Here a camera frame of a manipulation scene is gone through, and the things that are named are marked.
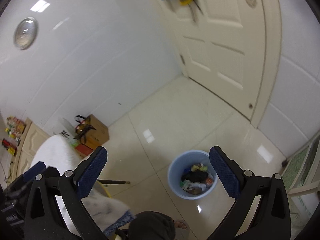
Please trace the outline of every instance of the trash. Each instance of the trash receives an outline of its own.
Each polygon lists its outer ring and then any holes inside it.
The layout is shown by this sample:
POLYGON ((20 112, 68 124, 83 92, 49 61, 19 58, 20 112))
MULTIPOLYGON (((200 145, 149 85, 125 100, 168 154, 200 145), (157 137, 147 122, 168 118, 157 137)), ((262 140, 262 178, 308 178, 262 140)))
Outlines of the trash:
POLYGON ((180 187, 192 194, 199 195, 207 191, 213 184, 213 176, 207 172, 208 167, 197 163, 183 171, 180 187))

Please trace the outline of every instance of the tiled floor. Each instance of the tiled floor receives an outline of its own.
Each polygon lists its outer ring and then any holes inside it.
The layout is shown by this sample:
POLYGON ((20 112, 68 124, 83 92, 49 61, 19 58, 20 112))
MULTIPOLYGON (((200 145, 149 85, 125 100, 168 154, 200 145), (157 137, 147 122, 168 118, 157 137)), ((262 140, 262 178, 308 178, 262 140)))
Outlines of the tiled floor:
MULTIPOLYGON (((109 186, 111 195, 133 212, 162 212, 184 219, 189 239, 205 240, 234 202, 219 181, 206 197, 191 201, 177 197, 168 187, 167 169, 179 154, 190 149, 209 151, 219 145, 230 159, 256 175, 271 176, 285 159, 279 150, 231 106, 180 76, 137 105, 109 128, 103 146, 108 162, 102 179, 130 180, 109 186)), ((246 229, 258 204, 257 197, 240 229, 246 229)))

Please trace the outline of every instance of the blue trash can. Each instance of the blue trash can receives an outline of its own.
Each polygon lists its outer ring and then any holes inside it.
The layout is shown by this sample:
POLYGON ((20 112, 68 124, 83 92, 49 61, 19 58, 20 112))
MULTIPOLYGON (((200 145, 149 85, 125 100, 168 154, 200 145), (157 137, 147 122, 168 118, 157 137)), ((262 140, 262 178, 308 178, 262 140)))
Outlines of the blue trash can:
POLYGON ((184 199, 202 198, 208 195, 214 189, 217 182, 218 182, 218 176, 214 171, 212 165, 210 164, 209 154, 204 151, 190 150, 190 151, 184 152, 183 154, 179 155, 172 161, 168 169, 169 187, 180 198, 184 198, 184 199), (208 172, 210 172, 214 178, 213 178, 212 186, 207 191, 199 195, 192 195, 184 191, 180 187, 180 182, 181 182, 181 176, 183 174, 183 171, 186 168, 189 168, 190 166, 196 163, 203 163, 205 166, 208 166, 208 172))

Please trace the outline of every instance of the silver bolt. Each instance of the silver bolt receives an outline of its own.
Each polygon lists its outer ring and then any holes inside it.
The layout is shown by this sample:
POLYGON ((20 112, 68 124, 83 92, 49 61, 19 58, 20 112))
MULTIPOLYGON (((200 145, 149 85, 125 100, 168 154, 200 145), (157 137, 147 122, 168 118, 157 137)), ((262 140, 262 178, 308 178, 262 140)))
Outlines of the silver bolt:
POLYGON ((280 175, 279 173, 276 173, 276 174, 275 174, 275 178, 276 178, 276 179, 281 179, 281 175, 280 175))
POLYGON ((36 180, 41 180, 42 179, 42 174, 38 174, 37 176, 36 176, 36 180))
POLYGON ((73 174, 72 171, 66 171, 66 172, 64 173, 64 176, 70 177, 72 174, 73 174))
POLYGON ((249 171, 249 170, 245 170, 244 171, 244 174, 248 177, 251 177, 252 176, 252 171, 249 171))

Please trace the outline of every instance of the white cloth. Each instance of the white cloth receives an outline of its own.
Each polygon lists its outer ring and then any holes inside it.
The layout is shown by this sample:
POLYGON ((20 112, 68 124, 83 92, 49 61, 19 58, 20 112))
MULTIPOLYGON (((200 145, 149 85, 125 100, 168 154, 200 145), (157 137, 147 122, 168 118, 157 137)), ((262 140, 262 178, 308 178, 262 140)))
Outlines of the white cloth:
MULTIPOLYGON (((62 136, 54 135, 40 146, 31 166, 39 161, 44 162, 46 167, 57 168, 60 175, 62 175, 67 170, 74 170, 81 162, 81 158, 62 136)), ((56 196, 56 199, 68 229, 70 232, 79 235, 67 212, 62 197, 56 196)), ((113 198, 107 198, 95 189, 91 190, 88 197, 82 199, 82 203, 99 228, 107 236, 114 229, 134 219, 126 204, 113 198)))

